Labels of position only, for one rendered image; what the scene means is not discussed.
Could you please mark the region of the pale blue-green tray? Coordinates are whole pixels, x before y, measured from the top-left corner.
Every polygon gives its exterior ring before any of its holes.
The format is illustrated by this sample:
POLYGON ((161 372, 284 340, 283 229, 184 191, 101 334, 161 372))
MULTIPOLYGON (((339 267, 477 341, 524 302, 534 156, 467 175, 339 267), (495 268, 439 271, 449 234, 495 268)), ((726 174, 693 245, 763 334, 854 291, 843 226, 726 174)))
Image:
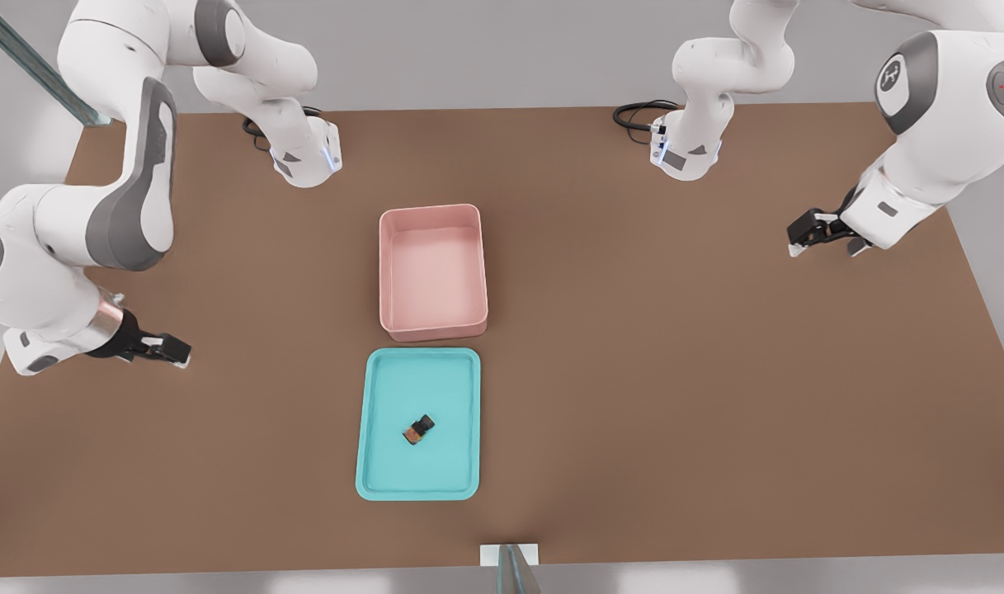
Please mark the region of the pale blue-green tray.
POLYGON ((367 358, 356 489, 369 501, 463 501, 480 478, 480 357, 468 347, 382 347, 367 358), (422 415, 435 426, 410 445, 422 415))

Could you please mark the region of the pink rectangular box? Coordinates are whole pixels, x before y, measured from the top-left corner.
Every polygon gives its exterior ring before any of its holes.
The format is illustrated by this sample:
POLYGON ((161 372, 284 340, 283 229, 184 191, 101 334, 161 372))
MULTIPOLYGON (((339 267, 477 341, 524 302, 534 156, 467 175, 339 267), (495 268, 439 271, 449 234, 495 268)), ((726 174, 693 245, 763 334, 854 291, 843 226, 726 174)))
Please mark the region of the pink rectangular box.
POLYGON ((489 319, 478 207, 386 210, 379 218, 379 320, 399 343, 485 333, 489 319))

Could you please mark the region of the silver frame post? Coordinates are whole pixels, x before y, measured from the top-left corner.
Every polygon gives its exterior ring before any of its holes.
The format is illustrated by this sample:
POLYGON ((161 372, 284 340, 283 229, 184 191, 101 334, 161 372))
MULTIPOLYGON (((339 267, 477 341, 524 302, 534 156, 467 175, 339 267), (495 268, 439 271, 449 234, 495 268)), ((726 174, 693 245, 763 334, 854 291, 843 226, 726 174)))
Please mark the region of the silver frame post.
POLYGON ((56 68, 43 58, 38 50, 31 48, 10 23, 0 15, 0 50, 11 58, 39 87, 48 92, 58 104, 63 106, 82 125, 110 125, 111 118, 89 106, 61 78, 56 68))
POLYGON ((497 594, 542 594, 533 574, 540 564, 538 544, 482 544, 480 567, 497 568, 497 594))

